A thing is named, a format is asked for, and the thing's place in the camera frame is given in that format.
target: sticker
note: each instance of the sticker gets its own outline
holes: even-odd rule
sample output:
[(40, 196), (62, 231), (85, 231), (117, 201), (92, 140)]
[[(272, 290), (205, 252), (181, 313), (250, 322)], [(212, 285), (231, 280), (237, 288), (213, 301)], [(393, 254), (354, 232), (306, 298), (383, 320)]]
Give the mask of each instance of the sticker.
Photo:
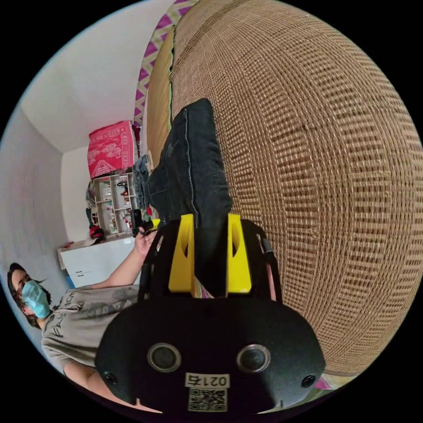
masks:
[(225, 412), (228, 410), (227, 389), (190, 388), (188, 411)]
[(196, 389), (228, 389), (230, 388), (229, 375), (185, 373), (185, 387)]

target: person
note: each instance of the person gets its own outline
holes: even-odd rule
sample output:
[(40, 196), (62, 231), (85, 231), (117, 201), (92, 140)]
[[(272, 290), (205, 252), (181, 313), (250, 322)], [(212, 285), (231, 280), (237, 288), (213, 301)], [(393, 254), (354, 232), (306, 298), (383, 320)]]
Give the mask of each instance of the person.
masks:
[(41, 329), (44, 354), (67, 378), (119, 404), (160, 412), (115, 397), (94, 365), (96, 351), (108, 324), (120, 311), (137, 302), (138, 285), (134, 283), (154, 236), (155, 232), (145, 236), (141, 228), (133, 250), (108, 279), (68, 290), (59, 305), (52, 309), (48, 291), (41, 287), (40, 281), (32, 280), (19, 264), (10, 266), (7, 281), (11, 295), (28, 323)]

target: white wall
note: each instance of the white wall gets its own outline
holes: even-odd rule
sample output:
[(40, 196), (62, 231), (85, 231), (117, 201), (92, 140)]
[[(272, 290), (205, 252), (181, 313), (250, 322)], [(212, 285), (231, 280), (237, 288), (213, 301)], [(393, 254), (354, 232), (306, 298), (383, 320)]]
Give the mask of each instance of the white wall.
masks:
[(86, 239), (89, 222), (85, 214), (85, 193), (90, 181), (87, 164), (88, 147), (64, 153), (60, 174), (63, 219), (69, 241)]
[(69, 286), (60, 272), (56, 248), (67, 241), (60, 198), (62, 154), (17, 107), (0, 141), (0, 275), (11, 308), (34, 345), (41, 332), (31, 328), (7, 288), (10, 263), (18, 262), (57, 304)]
[(89, 144), (88, 135), (134, 118), (142, 58), (174, 0), (146, 0), (97, 22), (70, 41), (22, 99), (28, 119), (60, 152)]

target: shelving unit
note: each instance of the shelving unit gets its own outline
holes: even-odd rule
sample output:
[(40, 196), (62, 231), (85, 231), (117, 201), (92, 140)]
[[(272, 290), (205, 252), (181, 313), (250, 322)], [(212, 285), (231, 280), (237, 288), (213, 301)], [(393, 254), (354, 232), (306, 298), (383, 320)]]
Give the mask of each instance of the shelving unit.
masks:
[(134, 174), (96, 178), (94, 191), (94, 223), (104, 230), (107, 237), (128, 234), (132, 230), (131, 211), (137, 208)]

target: gray t-shirt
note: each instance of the gray t-shirt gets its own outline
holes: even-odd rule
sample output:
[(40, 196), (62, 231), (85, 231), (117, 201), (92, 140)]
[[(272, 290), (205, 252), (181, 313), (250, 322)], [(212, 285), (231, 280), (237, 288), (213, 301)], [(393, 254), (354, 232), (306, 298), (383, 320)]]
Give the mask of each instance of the gray t-shirt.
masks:
[(139, 285), (70, 289), (42, 330), (44, 354), (63, 372), (77, 361), (95, 367), (94, 359), (108, 324), (137, 302)]

